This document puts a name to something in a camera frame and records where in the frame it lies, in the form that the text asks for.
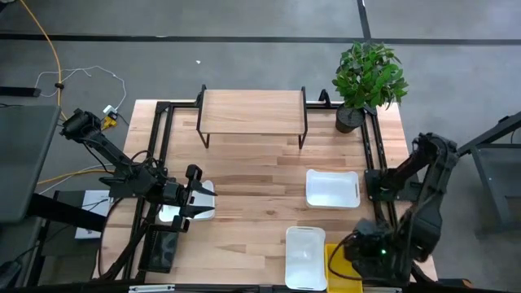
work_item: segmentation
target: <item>potted plant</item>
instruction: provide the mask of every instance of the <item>potted plant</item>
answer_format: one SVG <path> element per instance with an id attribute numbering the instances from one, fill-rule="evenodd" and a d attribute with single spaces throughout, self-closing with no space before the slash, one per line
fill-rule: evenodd
<path id="1" fill-rule="evenodd" d="M 336 111 L 336 128 L 349 133 L 362 125 L 364 107 L 377 107 L 393 101 L 401 103 L 407 94 L 401 63 L 393 49 L 383 44 L 357 43 L 342 53 L 336 78 L 332 81 L 344 103 Z"/>

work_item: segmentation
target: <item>plant pot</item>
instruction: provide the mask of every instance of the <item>plant pot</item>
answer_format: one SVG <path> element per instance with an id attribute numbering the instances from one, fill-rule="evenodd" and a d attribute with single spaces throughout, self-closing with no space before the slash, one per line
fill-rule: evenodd
<path id="1" fill-rule="evenodd" d="M 363 109 L 345 107 L 343 104 L 336 109 L 335 127 L 341 133 L 350 133 L 360 127 L 366 118 Z"/>

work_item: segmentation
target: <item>gray floor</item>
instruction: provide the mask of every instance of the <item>gray floor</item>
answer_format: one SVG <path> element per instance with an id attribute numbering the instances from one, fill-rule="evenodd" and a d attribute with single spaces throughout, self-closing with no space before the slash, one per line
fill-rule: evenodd
<path id="1" fill-rule="evenodd" d="M 178 36 L 362 37 L 354 0 L 28 1 L 49 33 L 124 33 Z M 521 38 L 515 0 L 366 0 L 373 37 Z M 0 14 L 0 29 L 36 33 L 19 3 Z M 56 42 L 63 68 L 103 66 L 126 81 L 120 112 L 132 115 L 138 98 L 194 98 L 213 89 L 299 89 L 308 99 L 331 78 L 349 44 Z M 411 84 L 401 106 L 405 136 L 436 132 L 458 144 L 521 109 L 521 46 L 394 46 Z M 0 41 L 0 83 L 33 85 L 55 70 L 45 42 Z M 122 96 L 110 75 L 78 72 L 66 82 L 63 109 L 100 114 Z M 42 79 L 51 92 L 53 77 Z M 55 103 L 55 98 L 0 98 L 2 103 Z M 123 147 L 124 125 L 107 136 Z M 521 134 L 515 135 L 516 142 Z M 82 146 L 56 135 L 42 178 L 96 164 Z M 61 190 L 103 188 L 86 175 Z M 434 258 L 441 278 L 468 278 L 477 287 L 521 291 L 521 233 L 476 239 L 474 229 L 494 222 L 489 199 L 469 156 L 453 172 L 442 207 L 442 239 Z"/>

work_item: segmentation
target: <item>wooden platform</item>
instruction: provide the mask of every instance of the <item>wooden platform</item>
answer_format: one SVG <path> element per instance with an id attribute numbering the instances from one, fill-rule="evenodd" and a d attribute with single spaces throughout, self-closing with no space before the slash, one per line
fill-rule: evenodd
<path id="1" fill-rule="evenodd" d="M 302 134 L 303 92 L 205 90 L 200 130 L 201 133 Z"/>
<path id="2" fill-rule="evenodd" d="M 136 102 L 125 144 L 126 155 L 147 149 L 155 102 Z M 197 110 L 175 110 L 166 160 L 169 176 L 185 182 L 186 166 L 200 166 L 203 178 L 212 180 L 219 194 L 216 217 L 192 222 L 190 231 L 180 236 L 172 273 L 147 273 L 147 282 L 284 284 L 288 227 L 321 227 L 326 231 L 326 242 L 337 243 L 361 217 L 374 219 L 372 204 L 362 184 L 366 158 L 361 131 L 349 134 L 336 131 L 335 111 L 331 110 L 309 111 L 308 118 L 308 137 L 302 150 L 296 147 L 295 136 L 234 134 L 213 135 L 211 147 L 205 149 L 195 131 Z M 386 112 L 379 110 L 379 121 L 387 163 L 389 167 L 396 166 L 408 157 L 398 107 L 393 105 Z M 375 150 L 370 121 L 368 125 Z M 160 140 L 157 146 L 155 156 L 159 155 Z M 374 162 L 379 166 L 376 156 Z M 304 192 L 309 168 L 358 172 L 360 207 L 307 208 Z M 408 206 L 408 203 L 397 204 L 398 214 Z M 134 200 L 123 200 L 109 219 L 103 240 L 103 271 L 127 243 L 134 209 Z M 428 276 L 436 278 L 432 259 L 421 267 Z"/>

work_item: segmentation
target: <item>yellow object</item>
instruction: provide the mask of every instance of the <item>yellow object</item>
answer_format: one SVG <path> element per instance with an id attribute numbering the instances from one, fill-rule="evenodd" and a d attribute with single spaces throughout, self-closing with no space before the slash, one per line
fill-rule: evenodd
<path id="1" fill-rule="evenodd" d="M 25 4 L 24 0 L 20 0 L 20 3 L 22 3 L 22 5 L 25 7 L 25 10 L 29 13 L 29 15 L 31 16 L 31 18 L 33 18 L 34 23 L 36 24 L 36 26 L 38 26 L 38 28 L 40 29 L 40 31 L 41 31 L 41 32 L 43 33 L 43 35 L 45 36 L 47 42 L 49 43 L 50 49 L 52 50 L 52 54 L 55 56 L 56 65 L 58 65 L 58 83 L 61 84 L 61 83 L 62 83 L 62 67 L 61 67 L 61 65 L 59 64 L 58 53 L 56 53 L 56 49 L 55 49 L 55 47 L 53 46 L 52 42 L 50 41 L 49 36 L 47 36 L 46 30 L 43 29 L 43 27 L 40 25 L 40 22 L 38 22 L 38 20 L 36 19 L 36 16 L 34 16 L 33 12 L 29 9 L 29 7 L 27 6 L 27 4 Z M 61 90 L 61 89 L 58 89 L 58 106 L 61 106 L 61 98 L 62 98 L 62 90 Z M 61 111 L 61 114 L 62 114 L 62 117 L 66 120 L 67 117 L 65 116 L 65 114 L 63 113 L 63 111 Z"/>
<path id="2" fill-rule="evenodd" d="M 78 172 L 67 173 L 67 174 L 56 176 L 56 177 L 51 178 L 51 179 L 42 180 L 42 181 L 38 182 L 37 184 L 39 185 L 39 184 L 49 183 L 49 182 L 61 179 L 63 177 L 76 176 L 76 175 L 82 175 L 82 174 L 88 174 L 88 173 L 105 173 L 105 170 L 103 170 L 103 169 L 94 169 L 94 170 L 87 170 L 87 171 L 78 171 Z"/>
<path id="3" fill-rule="evenodd" d="M 335 247 L 336 244 L 326 244 L 324 246 L 327 293 L 362 293 L 361 281 L 353 281 L 338 277 L 327 268 L 329 257 L 333 250 L 335 250 Z M 333 256 L 331 268 L 333 268 L 335 272 L 346 276 L 353 276 L 355 278 L 360 277 L 357 271 L 352 268 L 351 262 L 344 259 L 344 249 L 342 247 L 335 253 L 335 256 Z"/>
<path id="4" fill-rule="evenodd" d="M 111 127 L 114 127 L 117 125 L 117 121 L 112 119 L 111 117 L 107 116 L 103 120 L 103 126 L 101 127 L 101 130 L 109 129 Z"/>

